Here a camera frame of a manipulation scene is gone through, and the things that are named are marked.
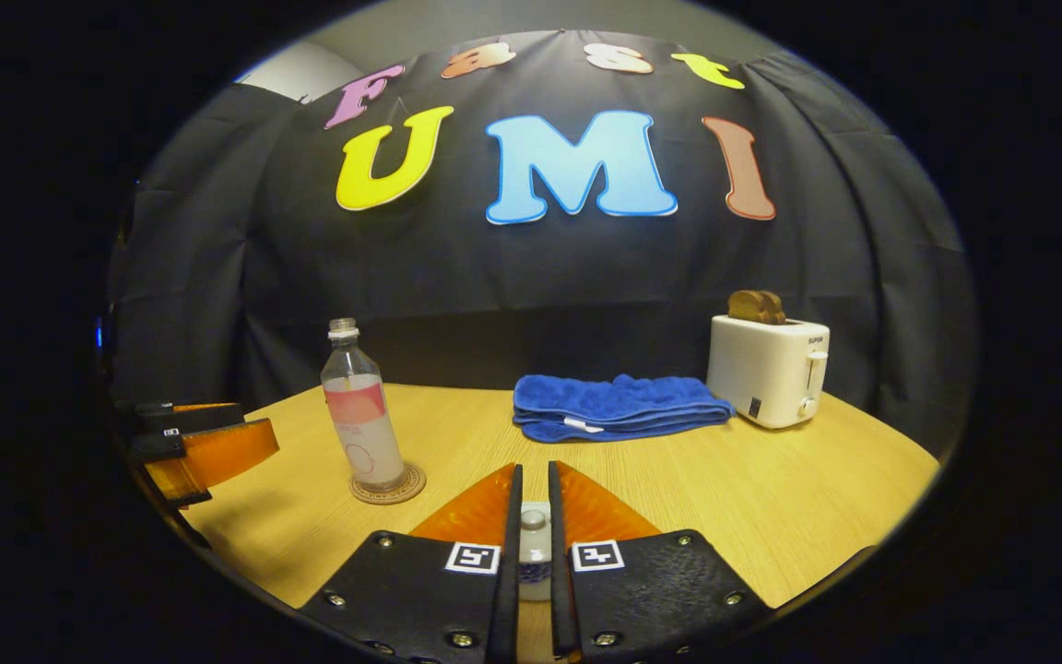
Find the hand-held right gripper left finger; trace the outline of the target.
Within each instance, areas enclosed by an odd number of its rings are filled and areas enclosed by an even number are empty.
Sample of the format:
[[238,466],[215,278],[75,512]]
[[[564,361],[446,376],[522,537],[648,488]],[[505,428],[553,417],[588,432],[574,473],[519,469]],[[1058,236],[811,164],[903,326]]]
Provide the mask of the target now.
[[372,532],[301,613],[386,664],[517,664],[520,504],[506,464],[410,532]]

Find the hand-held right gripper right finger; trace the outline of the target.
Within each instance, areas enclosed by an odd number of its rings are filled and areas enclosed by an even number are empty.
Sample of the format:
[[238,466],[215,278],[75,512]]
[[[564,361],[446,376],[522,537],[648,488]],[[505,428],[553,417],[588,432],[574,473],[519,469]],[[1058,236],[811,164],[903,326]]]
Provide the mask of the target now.
[[773,609],[703,534],[665,532],[549,462],[551,629],[561,664],[696,664]]

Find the round brown coaster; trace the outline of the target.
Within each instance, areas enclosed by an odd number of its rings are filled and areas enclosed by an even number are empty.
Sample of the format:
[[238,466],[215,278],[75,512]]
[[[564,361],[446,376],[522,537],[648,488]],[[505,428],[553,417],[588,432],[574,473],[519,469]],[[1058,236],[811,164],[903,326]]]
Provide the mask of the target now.
[[348,486],[355,499],[374,505],[402,504],[419,495],[427,484],[424,470],[413,463],[405,463],[404,470],[391,483],[367,486],[357,478],[350,478]]

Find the clear water bottle pink label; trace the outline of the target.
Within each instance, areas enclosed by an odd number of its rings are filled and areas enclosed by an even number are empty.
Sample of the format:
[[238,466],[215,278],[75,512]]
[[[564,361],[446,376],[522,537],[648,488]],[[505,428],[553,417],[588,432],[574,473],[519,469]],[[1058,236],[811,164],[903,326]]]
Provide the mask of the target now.
[[391,491],[404,483],[406,464],[389,416],[380,367],[360,348],[357,320],[330,320],[327,339],[330,354],[320,381],[353,479],[370,492]]

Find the folded blue towel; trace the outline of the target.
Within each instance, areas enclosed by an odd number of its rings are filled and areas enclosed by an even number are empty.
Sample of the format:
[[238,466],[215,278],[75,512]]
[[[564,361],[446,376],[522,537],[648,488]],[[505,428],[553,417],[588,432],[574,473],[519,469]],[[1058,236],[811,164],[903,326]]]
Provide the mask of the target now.
[[513,391],[513,424],[531,440],[616,442],[689,432],[737,416],[693,377],[666,375],[612,381],[578,381],[553,375],[524,375]]

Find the white toaster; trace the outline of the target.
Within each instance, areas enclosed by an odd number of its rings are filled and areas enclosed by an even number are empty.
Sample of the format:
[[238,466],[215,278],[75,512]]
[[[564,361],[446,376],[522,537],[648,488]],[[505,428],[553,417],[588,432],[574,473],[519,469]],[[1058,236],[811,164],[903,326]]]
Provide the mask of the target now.
[[817,416],[829,350],[830,329],[821,324],[714,316],[705,385],[763,428],[796,426]]

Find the black backdrop cloth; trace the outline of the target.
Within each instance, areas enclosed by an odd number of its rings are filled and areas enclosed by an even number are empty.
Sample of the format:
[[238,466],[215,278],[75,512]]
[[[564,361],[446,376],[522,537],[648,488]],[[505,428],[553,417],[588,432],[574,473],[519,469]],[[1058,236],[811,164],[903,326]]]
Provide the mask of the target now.
[[319,384],[342,316],[395,384],[703,378],[743,289],[830,329],[827,394],[936,457],[960,438],[967,256],[855,93],[788,49],[493,35],[195,110],[113,251],[112,393],[260,408]]

